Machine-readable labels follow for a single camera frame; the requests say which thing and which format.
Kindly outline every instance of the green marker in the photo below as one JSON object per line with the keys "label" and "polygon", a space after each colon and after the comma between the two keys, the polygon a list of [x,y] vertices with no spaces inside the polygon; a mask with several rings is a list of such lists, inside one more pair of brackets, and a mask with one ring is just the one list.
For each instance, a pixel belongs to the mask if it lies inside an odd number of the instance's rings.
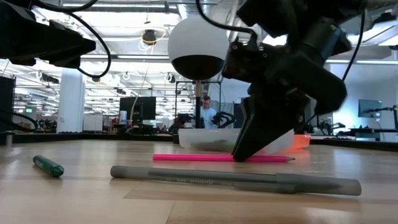
{"label": "green marker", "polygon": [[33,157],[33,163],[52,177],[60,177],[63,174],[63,167],[60,164],[57,164],[44,156],[38,155]]}

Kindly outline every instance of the white column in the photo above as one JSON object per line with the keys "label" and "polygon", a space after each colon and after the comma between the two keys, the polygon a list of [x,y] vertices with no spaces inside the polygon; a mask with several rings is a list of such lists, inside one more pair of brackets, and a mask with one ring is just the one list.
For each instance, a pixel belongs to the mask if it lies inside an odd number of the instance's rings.
{"label": "white column", "polygon": [[76,69],[62,70],[57,133],[83,131],[85,89],[84,74]]}
{"label": "white column", "polygon": [[398,60],[398,50],[393,50],[392,55],[394,56],[394,60]]}

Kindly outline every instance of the computer monitor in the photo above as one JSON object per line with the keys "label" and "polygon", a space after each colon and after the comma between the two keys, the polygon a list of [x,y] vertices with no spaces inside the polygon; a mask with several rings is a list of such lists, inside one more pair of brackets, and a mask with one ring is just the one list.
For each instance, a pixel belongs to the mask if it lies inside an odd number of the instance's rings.
{"label": "computer monitor", "polygon": [[[136,100],[135,97],[120,98],[119,110],[127,111],[127,119],[130,119],[131,108],[135,100]],[[156,97],[146,96],[138,98],[137,103],[134,106],[133,119],[137,120],[139,118],[142,118],[144,120],[156,119]]]}
{"label": "computer monitor", "polygon": [[379,100],[359,100],[358,117],[360,118],[381,118],[381,111],[367,113],[367,110],[381,109],[382,104]]}

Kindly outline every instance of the clear plastic container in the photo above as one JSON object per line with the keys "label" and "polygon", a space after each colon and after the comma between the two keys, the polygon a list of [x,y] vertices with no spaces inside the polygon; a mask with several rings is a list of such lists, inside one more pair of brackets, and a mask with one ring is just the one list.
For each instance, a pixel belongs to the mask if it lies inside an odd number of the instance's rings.
{"label": "clear plastic container", "polygon": [[[213,151],[232,152],[238,139],[240,128],[231,129],[180,129],[180,145],[184,148],[204,149]],[[290,130],[282,135],[256,155],[275,154],[292,147],[294,132]]]}
{"label": "clear plastic container", "polygon": [[180,129],[178,136],[184,148],[207,150],[233,150],[240,128]]}

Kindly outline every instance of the pink pencil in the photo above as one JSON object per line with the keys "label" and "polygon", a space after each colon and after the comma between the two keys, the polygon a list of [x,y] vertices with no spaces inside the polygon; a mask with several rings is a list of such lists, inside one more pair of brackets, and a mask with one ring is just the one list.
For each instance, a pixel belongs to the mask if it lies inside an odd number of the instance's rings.
{"label": "pink pencil", "polygon": [[[154,161],[212,161],[234,162],[232,155],[206,155],[206,154],[154,154]],[[294,158],[288,156],[251,156],[246,162],[288,162]]]}

